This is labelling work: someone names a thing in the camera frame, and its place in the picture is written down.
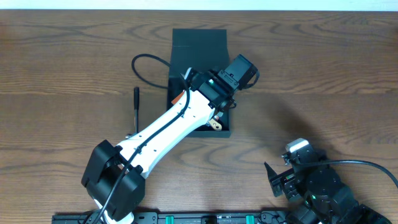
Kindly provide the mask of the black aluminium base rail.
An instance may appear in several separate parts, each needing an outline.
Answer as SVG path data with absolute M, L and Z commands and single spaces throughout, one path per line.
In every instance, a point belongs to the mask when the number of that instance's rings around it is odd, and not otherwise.
M 287 212 L 263 210 L 254 212 L 155 212 L 143 211 L 128 214 L 120 221 L 99 211 L 76 214 L 59 213 L 52 216 L 52 224 L 118 223 L 118 224 L 289 224 Z

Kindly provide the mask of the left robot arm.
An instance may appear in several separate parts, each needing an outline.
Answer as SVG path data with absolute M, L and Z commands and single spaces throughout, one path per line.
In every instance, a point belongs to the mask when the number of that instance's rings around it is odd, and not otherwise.
M 184 91 L 175 104 L 148 127 L 117 145 L 104 140 L 92 151 L 81 180 L 99 207 L 93 223 L 132 223 L 145 195 L 146 179 L 183 138 L 202 126 L 218 131 L 220 117 L 241 89 L 232 68 L 199 73 L 188 68 Z

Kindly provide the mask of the dark green open box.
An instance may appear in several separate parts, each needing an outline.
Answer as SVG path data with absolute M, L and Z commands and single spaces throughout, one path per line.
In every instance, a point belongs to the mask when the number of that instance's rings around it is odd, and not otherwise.
M 172 32 L 172 53 L 168 77 L 167 109 L 172 100 L 183 90 L 177 72 L 185 73 L 188 68 L 199 72 L 210 69 L 224 69 L 229 65 L 227 31 L 225 29 L 174 29 Z

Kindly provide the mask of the black steel claw hammer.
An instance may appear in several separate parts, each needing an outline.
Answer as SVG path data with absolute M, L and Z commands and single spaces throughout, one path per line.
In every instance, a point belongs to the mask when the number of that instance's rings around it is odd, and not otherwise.
M 133 106 L 134 106 L 134 132 L 126 134 L 126 139 L 133 137 L 139 132 L 139 87 L 133 89 Z

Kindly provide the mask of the orange scraper wooden handle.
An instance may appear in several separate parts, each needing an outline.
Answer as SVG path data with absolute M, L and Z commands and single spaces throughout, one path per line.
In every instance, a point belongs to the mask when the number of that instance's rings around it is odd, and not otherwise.
M 183 96 L 183 94 L 185 93 L 185 91 L 183 90 L 179 95 L 177 95 L 172 101 L 171 104 L 175 105 L 179 99 L 181 99 L 181 97 Z M 209 122 L 207 122 L 208 126 L 211 126 L 215 131 L 221 131 L 222 130 L 222 125 L 219 122 L 220 117 L 223 114 L 221 113 L 220 116 L 218 114 L 214 115 Z

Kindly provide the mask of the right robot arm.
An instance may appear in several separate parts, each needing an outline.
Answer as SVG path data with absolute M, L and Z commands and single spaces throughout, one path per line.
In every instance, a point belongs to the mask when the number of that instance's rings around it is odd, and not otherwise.
M 264 166 L 275 197 L 284 194 L 289 201 L 303 200 L 295 210 L 285 214 L 287 223 L 392 223 L 355 199 L 325 155 L 303 148 L 286 152 L 282 158 L 292 168 L 281 174 L 268 163 Z

